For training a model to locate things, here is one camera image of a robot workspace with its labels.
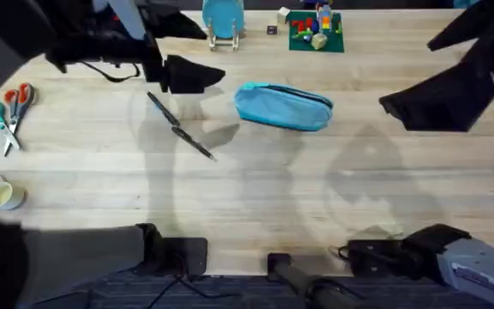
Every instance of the white cup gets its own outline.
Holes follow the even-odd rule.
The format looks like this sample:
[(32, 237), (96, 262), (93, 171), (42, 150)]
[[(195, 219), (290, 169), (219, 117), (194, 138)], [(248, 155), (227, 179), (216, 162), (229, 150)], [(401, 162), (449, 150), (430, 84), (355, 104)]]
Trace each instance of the white cup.
[(11, 210), (21, 205), (24, 189), (8, 182), (0, 182), (0, 209)]

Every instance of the red-handled scissors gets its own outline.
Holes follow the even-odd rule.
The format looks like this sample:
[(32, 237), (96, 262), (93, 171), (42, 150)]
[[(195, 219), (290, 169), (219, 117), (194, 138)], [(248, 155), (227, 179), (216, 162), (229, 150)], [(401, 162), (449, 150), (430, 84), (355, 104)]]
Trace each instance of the red-handled scissors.
[[(5, 94), (5, 103), (10, 108), (10, 124), (9, 129), (15, 135), (18, 129), (18, 124), (21, 122), (22, 117), (26, 113), (26, 110), (30, 107), (35, 97), (35, 89), (27, 82), (22, 83), (18, 90), (11, 89)], [(5, 142), (3, 148), (3, 155), (7, 156), (11, 143)]]

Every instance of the label sticker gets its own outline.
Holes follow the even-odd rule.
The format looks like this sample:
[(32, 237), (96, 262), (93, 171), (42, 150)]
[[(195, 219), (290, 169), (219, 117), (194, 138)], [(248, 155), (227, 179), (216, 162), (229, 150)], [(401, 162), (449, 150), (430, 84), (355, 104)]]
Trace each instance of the label sticker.
[(455, 276), (479, 284), (484, 288), (489, 288), (490, 290), (494, 291), (494, 278), (492, 276), (489, 276), (477, 270), (472, 270), (466, 266), (457, 263), (451, 263), (451, 268), (453, 269)]

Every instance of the metal bracket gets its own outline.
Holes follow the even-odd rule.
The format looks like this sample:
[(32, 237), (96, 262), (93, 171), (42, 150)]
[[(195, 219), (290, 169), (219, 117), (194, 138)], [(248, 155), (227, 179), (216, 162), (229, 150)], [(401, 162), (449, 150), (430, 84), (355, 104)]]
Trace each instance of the metal bracket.
[(231, 46), (232, 50), (235, 52), (239, 48), (239, 31), (238, 28), (236, 27), (236, 20), (234, 19), (232, 22), (232, 38), (231, 39), (221, 39), (217, 38), (217, 36), (214, 34), (213, 30), (213, 21), (209, 18), (209, 24), (208, 24), (208, 31), (209, 31), (209, 49), (211, 52), (214, 52), (216, 50), (216, 46)]

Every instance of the zipper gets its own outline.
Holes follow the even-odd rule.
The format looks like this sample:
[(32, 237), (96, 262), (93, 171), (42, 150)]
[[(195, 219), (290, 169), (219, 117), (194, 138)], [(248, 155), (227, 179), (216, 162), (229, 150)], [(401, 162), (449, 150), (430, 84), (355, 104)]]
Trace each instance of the zipper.
[(301, 98), (315, 100), (317, 102), (320, 102), (320, 103), (324, 104), (326, 107), (328, 107), (330, 109), (333, 109), (333, 104), (331, 104), (330, 102), (327, 102), (326, 100), (324, 100), (324, 99), (322, 99), (320, 97), (317, 97), (317, 96), (315, 96), (313, 94), (308, 94), (308, 93), (306, 93), (304, 91), (290, 89), (290, 88), (285, 88), (285, 87), (281, 87), (281, 86), (274, 86), (274, 85), (267, 85), (267, 86), (264, 86), (264, 87), (261, 87), (261, 88), (271, 89), (271, 90), (282, 92), (282, 93), (285, 93), (285, 94), (294, 94), (294, 95), (299, 96)]

